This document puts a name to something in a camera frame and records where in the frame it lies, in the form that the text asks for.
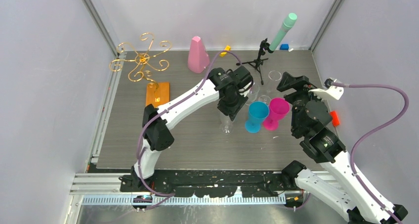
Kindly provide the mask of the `tall clear wine glass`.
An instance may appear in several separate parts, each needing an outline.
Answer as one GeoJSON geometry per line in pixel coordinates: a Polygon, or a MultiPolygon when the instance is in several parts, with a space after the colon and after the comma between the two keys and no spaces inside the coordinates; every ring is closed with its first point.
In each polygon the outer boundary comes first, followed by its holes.
{"type": "Polygon", "coordinates": [[[282,78],[282,74],[279,71],[272,70],[268,73],[268,84],[267,92],[271,93],[276,90],[277,85],[279,84],[282,78]]]}

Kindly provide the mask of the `pink wine glass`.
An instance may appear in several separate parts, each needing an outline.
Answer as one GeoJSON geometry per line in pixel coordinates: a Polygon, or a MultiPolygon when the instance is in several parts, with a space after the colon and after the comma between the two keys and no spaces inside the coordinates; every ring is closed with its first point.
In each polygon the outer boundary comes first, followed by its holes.
{"type": "Polygon", "coordinates": [[[262,123],[264,128],[269,131],[274,131],[279,126],[279,121],[289,113],[290,105],[283,98],[274,98],[269,104],[269,115],[262,123]]]}

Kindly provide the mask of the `short ribbed clear glass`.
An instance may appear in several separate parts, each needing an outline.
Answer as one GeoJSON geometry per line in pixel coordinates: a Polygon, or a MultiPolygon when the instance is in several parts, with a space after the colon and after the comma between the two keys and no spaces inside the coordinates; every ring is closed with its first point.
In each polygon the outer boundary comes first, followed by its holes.
{"type": "Polygon", "coordinates": [[[253,102],[256,101],[258,94],[260,91],[260,87],[257,83],[250,88],[249,93],[247,94],[248,100],[246,101],[245,105],[251,105],[253,102]]]}

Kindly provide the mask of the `blue wine glass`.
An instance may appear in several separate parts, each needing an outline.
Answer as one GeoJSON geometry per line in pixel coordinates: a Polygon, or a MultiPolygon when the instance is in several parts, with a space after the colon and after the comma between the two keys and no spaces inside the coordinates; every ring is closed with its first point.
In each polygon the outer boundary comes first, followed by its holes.
{"type": "Polygon", "coordinates": [[[248,119],[245,122],[245,129],[249,133],[257,133],[261,124],[269,115],[269,107],[261,101],[255,101],[249,106],[248,119]]]}

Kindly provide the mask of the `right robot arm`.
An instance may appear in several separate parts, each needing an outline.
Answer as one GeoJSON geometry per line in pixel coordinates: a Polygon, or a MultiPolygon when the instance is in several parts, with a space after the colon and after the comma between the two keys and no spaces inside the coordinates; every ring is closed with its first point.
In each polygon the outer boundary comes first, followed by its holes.
{"type": "Polygon", "coordinates": [[[300,139],[304,153],[321,165],[338,183],[324,181],[305,165],[292,161],[282,169],[282,183],[287,189],[300,188],[334,209],[349,224],[399,224],[407,209],[386,199],[354,163],[338,136],[328,129],[332,116],[326,100],[339,100],[346,85],[329,78],[323,88],[310,83],[306,76],[282,75],[277,90],[293,93],[284,96],[291,105],[291,133],[300,139]]]}

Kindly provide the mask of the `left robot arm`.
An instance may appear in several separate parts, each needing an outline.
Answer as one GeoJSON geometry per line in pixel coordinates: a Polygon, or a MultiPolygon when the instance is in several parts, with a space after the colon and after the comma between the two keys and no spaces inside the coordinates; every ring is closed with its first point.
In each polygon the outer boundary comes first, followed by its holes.
{"type": "Polygon", "coordinates": [[[227,71],[215,68],[195,87],[176,99],[158,107],[147,105],[138,139],[137,162],[131,167],[130,177],[120,177],[122,184],[147,191],[151,187],[151,176],[161,152],[174,143],[171,130],[181,120],[214,101],[218,110],[234,121],[248,100],[247,94],[253,84],[253,77],[244,66],[227,71]]]}

